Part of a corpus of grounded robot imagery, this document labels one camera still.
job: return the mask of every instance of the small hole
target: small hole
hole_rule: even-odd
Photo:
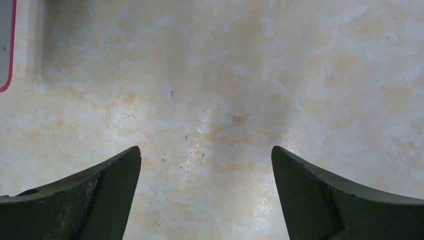
[[[26,190],[26,191],[18,194],[18,196],[32,195],[32,194],[36,194],[36,193],[39,193],[39,192],[40,192],[39,190],[33,188],[33,189],[29,189],[29,190]]]

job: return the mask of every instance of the gray panel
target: gray panel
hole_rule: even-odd
[[[9,78],[14,0],[0,0],[0,88]]]

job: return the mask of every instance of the beige marble countertop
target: beige marble countertop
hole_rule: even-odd
[[[424,198],[422,0],[19,0],[0,195],[138,145],[124,239],[288,239],[280,145]]]

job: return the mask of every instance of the red rim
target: red rim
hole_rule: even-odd
[[[6,91],[11,85],[12,81],[12,72],[13,72],[13,51],[15,45],[15,20],[16,20],[16,3],[17,0],[13,0],[13,13],[12,13],[12,34],[10,38],[10,62],[9,62],[9,77],[7,78],[7,82],[4,86],[0,87],[0,93]]]

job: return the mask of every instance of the marble surface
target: marble surface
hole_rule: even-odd
[[[424,198],[422,0],[19,0],[0,195],[138,145],[124,239],[288,239],[280,145]]]

